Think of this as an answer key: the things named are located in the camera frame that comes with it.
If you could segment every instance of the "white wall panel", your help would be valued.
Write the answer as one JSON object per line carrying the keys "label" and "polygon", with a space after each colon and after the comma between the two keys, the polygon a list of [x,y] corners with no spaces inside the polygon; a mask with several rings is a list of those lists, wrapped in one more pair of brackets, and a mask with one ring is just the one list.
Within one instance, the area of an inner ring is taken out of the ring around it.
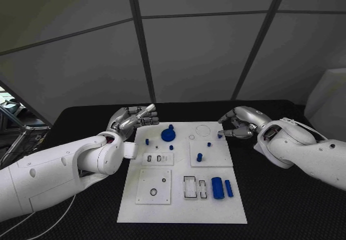
{"label": "white wall panel", "polygon": [[143,16],[268,10],[271,0],[140,0]]}
{"label": "white wall panel", "polygon": [[229,100],[265,14],[144,19],[158,102]]}
{"label": "white wall panel", "polygon": [[150,102],[133,22],[0,56],[0,73],[50,123],[72,106]]}
{"label": "white wall panel", "polygon": [[131,17],[128,0],[4,0],[0,52]]}
{"label": "white wall panel", "polygon": [[280,10],[346,11],[344,0],[282,0]]}
{"label": "white wall panel", "polygon": [[346,15],[275,15],[238,99],[306,103],[324,70],[346,67],[344,22]]}

